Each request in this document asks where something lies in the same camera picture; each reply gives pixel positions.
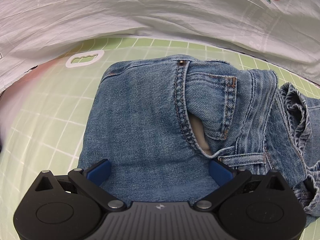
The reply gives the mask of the blue denim jeans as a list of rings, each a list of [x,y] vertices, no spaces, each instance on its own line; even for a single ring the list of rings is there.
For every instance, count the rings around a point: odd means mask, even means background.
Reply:
[[[117,62],[103,74],[78,166],[107,159],[102,188],[126,204],[194,203],[219,186],[217,159],[252,174],[279,171],[308,223],[319,217],[319,100],[271,70],[187,55]]]

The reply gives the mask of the grey carrot print sheet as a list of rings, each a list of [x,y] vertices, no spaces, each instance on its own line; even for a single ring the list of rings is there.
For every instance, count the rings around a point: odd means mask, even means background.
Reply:
[[[213,44],[319,83],[319,0],[1,0],[1,90],[107,35]]]

